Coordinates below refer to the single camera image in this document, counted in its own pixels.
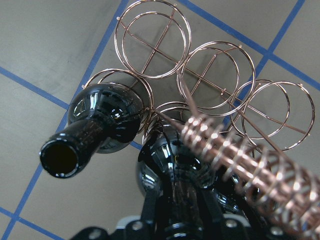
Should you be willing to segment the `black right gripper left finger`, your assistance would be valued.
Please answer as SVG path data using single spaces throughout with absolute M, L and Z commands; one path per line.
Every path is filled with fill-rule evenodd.
M 142 206 L 140 220 L 148 225 L 156 223 L 156 209 L 159 193 L 155 190 L 147 190 Z

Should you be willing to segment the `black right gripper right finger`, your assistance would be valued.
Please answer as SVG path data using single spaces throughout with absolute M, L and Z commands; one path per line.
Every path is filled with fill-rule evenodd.
M 201 212 L 204 222 L 207 225 L 220 225 L 224 220 L 224 215 L 218 203 L 217 194 L 208 189 L 201 189 L 200 193 L 203 199 Z

